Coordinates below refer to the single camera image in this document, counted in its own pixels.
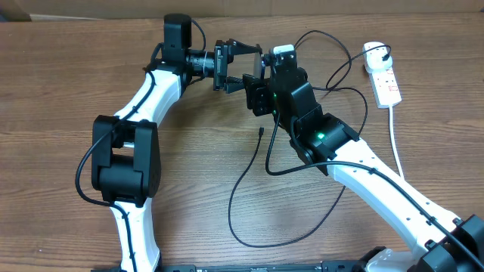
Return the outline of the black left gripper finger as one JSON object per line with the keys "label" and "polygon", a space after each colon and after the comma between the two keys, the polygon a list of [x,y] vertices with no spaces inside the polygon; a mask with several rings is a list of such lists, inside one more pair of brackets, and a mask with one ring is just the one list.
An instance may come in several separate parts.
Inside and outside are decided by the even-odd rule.
{"label": "black left gripper finger", "polygon": [[236,91],[244,89],[244,81],[241,78],[227,76],[224,82],[224,91],[226,94],[230,94]]}
{"label": "black left gripper finger", "polygon": [[228,43],[228,53],[231,56],[242,55],[242,54],[261,54],[262,48],[259,44],[255,46],[244,44],[234,39],[229,39]]}

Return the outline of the Samsung Galaxy smartphone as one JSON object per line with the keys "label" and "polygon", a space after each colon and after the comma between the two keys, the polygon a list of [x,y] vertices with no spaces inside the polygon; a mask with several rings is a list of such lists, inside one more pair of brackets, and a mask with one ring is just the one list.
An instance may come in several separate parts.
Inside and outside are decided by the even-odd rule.
{"label": "Samsung Galaxy smartphone", "polygon": [[265,73],[264,55],[256,53],[254,55],[253,75],[258,79],[263,79]]}

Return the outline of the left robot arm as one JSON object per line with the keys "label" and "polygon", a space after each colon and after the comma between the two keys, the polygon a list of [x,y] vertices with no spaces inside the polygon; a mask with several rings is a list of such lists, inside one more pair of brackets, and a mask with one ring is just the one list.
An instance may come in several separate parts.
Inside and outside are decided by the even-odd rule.
{"label": "left robot arm", "polygon": [[99,115],[92,130],[92,186],[98,205],[112,211],[118,228],[122,261],[117,271],[159,271],[161,252],[154,238],[151,204],[161,178],[158,127],[186,88],[205,78],[216,90],[242,89],[227,74],[234,56],[259,54],[259,45],[218,40],[213,51],[193,49],[196,21],[186,14],[164,17],[163,41],[156,45],[145,80],[135,96],[115,115]]}

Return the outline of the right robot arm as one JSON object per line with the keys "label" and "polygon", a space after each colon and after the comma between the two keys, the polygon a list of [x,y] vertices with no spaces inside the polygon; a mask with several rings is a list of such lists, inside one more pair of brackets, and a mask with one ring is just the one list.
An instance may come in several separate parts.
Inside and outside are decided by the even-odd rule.
{"label": "right robot arm", "polygon": [[483,220],[466,220],[435,204],[382,162],[359,133],[324,113],[293,49],[257,54],[244,75],[247,106],[271,113],[303,164],[273,176],[318,168],[362,198],[404,241],[406,252],[372,249],[355,271],[481,271]]}

